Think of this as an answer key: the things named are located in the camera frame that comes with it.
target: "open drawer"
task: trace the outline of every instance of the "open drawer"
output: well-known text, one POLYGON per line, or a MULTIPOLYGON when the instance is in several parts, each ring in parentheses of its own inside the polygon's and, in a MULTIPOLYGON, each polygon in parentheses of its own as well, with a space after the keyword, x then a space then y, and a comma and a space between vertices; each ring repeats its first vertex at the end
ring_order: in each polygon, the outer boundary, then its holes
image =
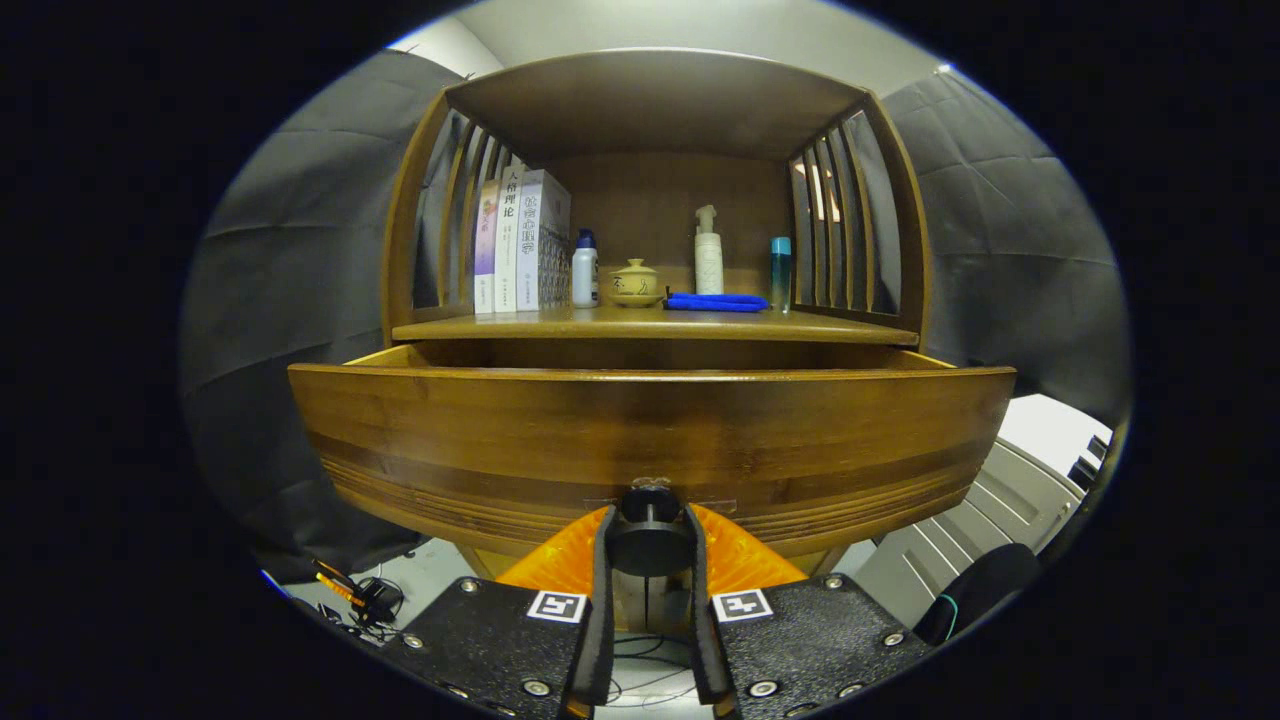
POLYGON ((425 341, 289 366, 346 501, 515 557, 637 478, 787 557, 909 525, 964 498, 1014 375, 883 346, 713 340, 425 341))

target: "black fabric backdrop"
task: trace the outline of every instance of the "black fabric backdrop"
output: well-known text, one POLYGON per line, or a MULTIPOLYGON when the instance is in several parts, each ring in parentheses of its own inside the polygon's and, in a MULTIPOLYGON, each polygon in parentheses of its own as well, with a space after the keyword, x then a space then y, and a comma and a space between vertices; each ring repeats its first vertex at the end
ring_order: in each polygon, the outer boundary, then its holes
MULTIPOLYGON (((192 263, 180 392, 205 477, 282 582, 307 555, 365 570, 425 537, 355 510, 307 443, 291 363, 344 363, 381 346, 379 268, 392 182, 431 96, 461 78, 381 51, 285 120, 228 188, 192 263)), ((919 176, 933 261, 925 352, 1012 365, 1043 392, 1115 425, 1129 402, 1128 315, 1107 238, 1052 151, 1007 108, 955 73, 884 99, 919 176)), ((877 237, 896 237, 887 174, 854 124, 877 237)), ((456 138, 457 117, 447 124, 456 138)), ((443 201, 436 145, 420 201, 426 305, 443 201)), ((896 306, 899 255, 882 247, 896 306)))
MULTIPOLYGON (((928 222, 925 354, 955 365, 1011 365, 1018 395, 1044 393, 1116 427, 1133 392, 1124 286, 1106 233, 1061 160, 955 72, 883 102, 911 155, 928 222)), ((867 181, 887 184, 870 170, 867 181)))
MULTIPOLYGON (((306 555, 364 570, 425 541, 342 502, 307 443, 292 363, 381 348, 392 183, 431 97, 462 79, 381 51, 287 119, 227 190, 192 260, 179 391, 205 479, 280 582, 306 555)), ((428 179, 447 172, 436 146, 428 179)))

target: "wooden shelf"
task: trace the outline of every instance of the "wooden shelf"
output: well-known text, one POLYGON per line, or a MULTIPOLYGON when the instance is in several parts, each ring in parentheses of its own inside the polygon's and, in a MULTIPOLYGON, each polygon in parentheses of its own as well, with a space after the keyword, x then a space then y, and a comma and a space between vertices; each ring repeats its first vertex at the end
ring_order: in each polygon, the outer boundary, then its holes
POLYGON ((662 307, 562 307, 532 313, 463 315, 401 325, 392 338, 678 338, 771 340, 914 346, 916 333, 858 320, 792 311, 710 313, 662 307))
POLYGON ((552 58, 445 95, 534 164, 654 151, 786 163, 867 91, 763 58, 667 47, 552 58))

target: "book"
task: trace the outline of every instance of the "book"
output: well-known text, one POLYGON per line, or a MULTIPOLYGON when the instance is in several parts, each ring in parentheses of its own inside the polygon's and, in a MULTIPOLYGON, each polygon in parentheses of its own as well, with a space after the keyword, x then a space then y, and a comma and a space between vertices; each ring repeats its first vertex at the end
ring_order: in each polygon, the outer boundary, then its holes
POLYGON ((513 164, 502 172, 498 188, 498 227, 493 250, 493 310, 516 311, 516 254, 520 250, 520 178, 524 165, 513 164))
POLYGON ((493 313, 493 249, 498 237, 498 184, 485 181, 476 210, 475 301, 476 313, 493 313))
POLYGON ((520 184, 516 309, 566 305, 570 195, 547 170, 526 170, 520 184))

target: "pump dispenser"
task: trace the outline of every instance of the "pump dispenser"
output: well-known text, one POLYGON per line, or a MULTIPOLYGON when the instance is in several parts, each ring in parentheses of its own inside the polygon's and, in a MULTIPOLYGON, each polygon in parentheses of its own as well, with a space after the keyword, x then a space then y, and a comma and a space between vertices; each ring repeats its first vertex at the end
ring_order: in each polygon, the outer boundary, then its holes
POLYGON ((722 295, 724 292, 724 256, 721 252, 719 234, 712 232, 716 208, 703 205, 694 211, 698 218, 698 234, 694 236, 694 283, 698 295, 722 295))

